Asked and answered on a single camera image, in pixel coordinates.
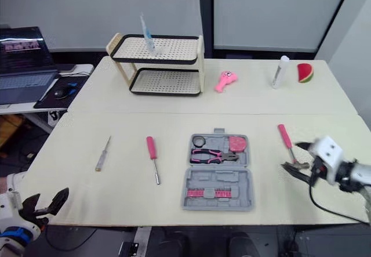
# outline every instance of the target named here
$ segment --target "laptop keyboard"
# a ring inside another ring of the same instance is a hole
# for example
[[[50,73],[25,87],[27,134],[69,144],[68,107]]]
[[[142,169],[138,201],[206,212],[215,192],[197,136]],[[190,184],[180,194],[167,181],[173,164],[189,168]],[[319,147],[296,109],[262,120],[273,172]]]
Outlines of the laptop keyboard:
[[[52,77],[54,77],[54,74],[0,77],[0,90],[45,86]]]

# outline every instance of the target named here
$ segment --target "pink hair dryer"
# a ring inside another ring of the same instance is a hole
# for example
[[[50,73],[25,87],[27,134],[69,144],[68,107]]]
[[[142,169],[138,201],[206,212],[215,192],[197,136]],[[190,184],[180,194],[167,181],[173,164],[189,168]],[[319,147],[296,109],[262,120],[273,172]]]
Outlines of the pink hair dryer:
[[[223,71],[221,73],[221,76],[219,78],[219,84],[215,86],[215,90],[219,93],[221,93],[224,89],[224,86],[234,82],[237,80],[236,73],[232,73],[230,71]]]

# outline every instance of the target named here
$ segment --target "laptop screen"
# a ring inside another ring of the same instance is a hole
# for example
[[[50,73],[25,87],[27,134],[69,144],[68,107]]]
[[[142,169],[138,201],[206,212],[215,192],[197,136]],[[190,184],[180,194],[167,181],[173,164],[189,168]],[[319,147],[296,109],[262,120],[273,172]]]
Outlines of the laptop screen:
[[[0,75],[56,71],[38,27],[0,29]]]

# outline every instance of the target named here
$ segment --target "mouse pad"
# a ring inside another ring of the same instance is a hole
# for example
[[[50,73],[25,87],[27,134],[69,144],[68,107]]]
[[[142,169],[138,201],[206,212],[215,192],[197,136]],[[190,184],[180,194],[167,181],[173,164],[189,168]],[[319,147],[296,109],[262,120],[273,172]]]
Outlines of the mouse pad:
[[[59,78],[47,94],[36,102],[34,108],[68,108],[88,78],[88,76],[66,76]],[[55,98],[55,91],[67,87],[68,84],[76,84],[76,87],[74,87],[76,92],[63,99]]]

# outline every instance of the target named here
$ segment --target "hammer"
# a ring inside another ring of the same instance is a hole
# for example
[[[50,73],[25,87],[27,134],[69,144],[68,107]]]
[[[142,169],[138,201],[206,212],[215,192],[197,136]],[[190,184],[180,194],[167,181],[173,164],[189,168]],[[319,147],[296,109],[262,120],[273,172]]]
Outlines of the hammer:
[[[290,137],[286,131],[286,128],[283,124],[279,124],[278,125],[278,129],[279,129],[279,132],[281,133],[281,136],[283,138],[283,142],[285,143],[286,147],[289,149],[289,152],[293,158],[293,163],[288,163],[286,162],[286,164],[290,164],[292,167],[300,170],[300,169],[308,169],[309,168],[309,163],[307,162],[304,162],[304,163],[300,163],[298,162],[298,160],[296,159],[295,155],[294,155],[294,152],[292,150],[292,144],[291,144],[291,140],[290,140]]]

